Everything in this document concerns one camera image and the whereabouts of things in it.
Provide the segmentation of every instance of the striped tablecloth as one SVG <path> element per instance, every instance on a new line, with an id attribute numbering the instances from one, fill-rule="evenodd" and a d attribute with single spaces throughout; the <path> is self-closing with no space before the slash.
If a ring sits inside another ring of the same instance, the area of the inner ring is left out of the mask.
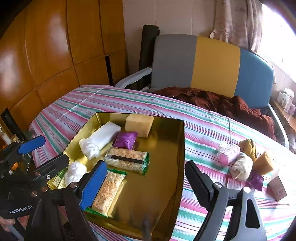
<path id="1" fill-rule="evenodd" d="M 140 113 L 181 119 L 185 126 L 185 160 L 193 160 L 199 169 L 207 173 L 213 182 L 219 181 L 228 188 L 241 189 L 244 183 L 233 180 L 229 168 L 221 167 L 216 148 L 225 140 L 238 144 L 252 138 L 260 155 L 268 150 L 276 165 L 295 171 L 296 155 L 283 146 L 232 119 L 212 111 L 195 107 L 178 100 L 151 93 L 123 90 L 104 85 L 84 85 L 61 97 L 35 118 L 30 130 L 35 136 L 43 135 L 46 143 L 33 152 L 36 166 L 62 153 L 79 129 L 95 112 Z M 271 175 L 264 176 L 263 191 L 253 190 L 264 222 L 267 239 L 280 240 L 296 215 L 295 175 L 287 174 L 288 196 L 275 201 L 267 188 Z M 193 240 L 206 216 L 186 177 L 180 209 L 171 240 Z M 231 215 L 227 209 L 217 240 L 223 240 Z M 98 240 L 131 240 L 91 224 Z"/>

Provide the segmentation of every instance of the blue gripper pad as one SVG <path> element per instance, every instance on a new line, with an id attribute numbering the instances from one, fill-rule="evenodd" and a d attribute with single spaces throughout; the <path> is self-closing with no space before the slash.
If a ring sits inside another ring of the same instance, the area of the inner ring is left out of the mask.
<path id="1" fill-rule="evenodd" d="M 96 171 L 93 173 L 85 188 L 82 190 L 80 208 L 85 209 L 92 205 L 96 195 L 103 184 L 107 175 L 107 164 L 102 161 Z"/>
<path id="2" fill-rule="evenodd" d="M 29 141 L 21 144 L 17 152 L 19 154 L 27 154 L 30 151 L 33 151 L 33 150 L 37 149 L 38 147 L 43 146 L 44 144 L 45 144 L 44 136 L 38 136 L 32 140 L 29 140 Z"/>

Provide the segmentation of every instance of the curtain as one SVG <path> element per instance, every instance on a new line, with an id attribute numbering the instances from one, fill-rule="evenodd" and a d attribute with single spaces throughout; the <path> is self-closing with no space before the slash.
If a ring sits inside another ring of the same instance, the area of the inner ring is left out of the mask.
<path id="1" fill-rule="evenodd" d="M 210 38 L 257 52 L 262 36 L 259 0 L 217 0 L 215 29 Z"/>

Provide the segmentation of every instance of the human hand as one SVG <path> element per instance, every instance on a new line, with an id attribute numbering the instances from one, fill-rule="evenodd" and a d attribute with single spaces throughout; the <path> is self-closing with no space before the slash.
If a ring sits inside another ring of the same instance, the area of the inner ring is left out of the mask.
<path id="1" fill-rule="evenodd" d="M 5 231 L 10 232 L 10 229 L 6 225 L 15 224 L 15 219 L 4 219 L 0 216 L 0 224 Z"/>

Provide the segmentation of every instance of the pink roll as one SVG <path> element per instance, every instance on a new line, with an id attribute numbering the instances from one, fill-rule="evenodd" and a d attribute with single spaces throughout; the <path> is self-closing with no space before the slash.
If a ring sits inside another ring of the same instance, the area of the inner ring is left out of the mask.
<path id="1" fill-rule="evenodd" d="M 239 152 L 240 147 L 238 145 L 228 144 L 218 151 L 217 156 L 222 165 L 228 165 L 237 158 Z"/>

